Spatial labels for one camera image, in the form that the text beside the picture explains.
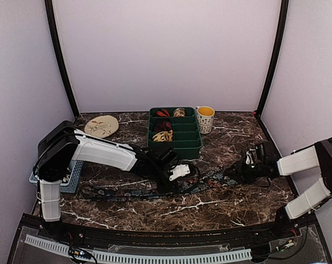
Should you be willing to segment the dark floral necktie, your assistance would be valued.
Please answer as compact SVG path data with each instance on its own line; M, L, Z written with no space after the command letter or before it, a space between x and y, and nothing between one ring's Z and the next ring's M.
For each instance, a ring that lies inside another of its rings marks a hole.
M210 170L201 174L197 166L189 165L190 173L184 180L176 182L174 190L159 189L154 181L149 179L141 180L145 183L139 189L131 189L123 185L93 186L87 185L82 188L79 196L86 200L100 202L127 202L147 201L180 195L196 194L203 191L222 188L230 185L237 185L239 182L224 175L224 170Z

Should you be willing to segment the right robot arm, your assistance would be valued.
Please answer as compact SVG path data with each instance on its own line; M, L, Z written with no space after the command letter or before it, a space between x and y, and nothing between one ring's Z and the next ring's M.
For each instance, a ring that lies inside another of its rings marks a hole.
M277 153L271 141L257 144L253 149L244 151L238 161L225 169L224 177L240 184L253 184L260 177L273 180L311 170L320 172L317 181L276 213L277 222L271 225L270 233L281 239L291 231L291 221L317 210L332 199L332 137L284 157Z

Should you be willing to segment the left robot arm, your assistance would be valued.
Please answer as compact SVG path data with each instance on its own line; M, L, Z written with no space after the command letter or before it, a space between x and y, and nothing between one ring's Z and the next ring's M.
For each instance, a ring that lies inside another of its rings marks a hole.
M146 177L156 182L160 193L177 193L177 179L191 173L188 164L179 163L179 155L171 147L157 152L148 147L100 139L75 129L67 120L47 134L37 150L38 159L32 173L39 182L46 232L56 240L67 236L67 227L60 222L60 184L71 161L102 164Z

